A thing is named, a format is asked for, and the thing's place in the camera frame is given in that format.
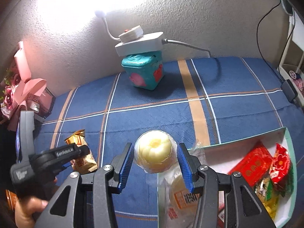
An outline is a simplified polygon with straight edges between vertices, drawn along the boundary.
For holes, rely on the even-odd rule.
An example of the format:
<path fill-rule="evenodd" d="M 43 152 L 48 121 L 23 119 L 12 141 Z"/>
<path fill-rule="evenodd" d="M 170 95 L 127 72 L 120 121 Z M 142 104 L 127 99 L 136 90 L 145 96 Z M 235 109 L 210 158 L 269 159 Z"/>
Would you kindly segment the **person's left hand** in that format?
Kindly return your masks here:
<path fill-rule="evenodd" d="M 15 224 L 19 228 L 34 227 L 33 214 L 41 213 L 49 201 L 45 199 L 43 187 L 37 183 L 25 184 L 17 189 L 18 201 L 15 204 Z"/>

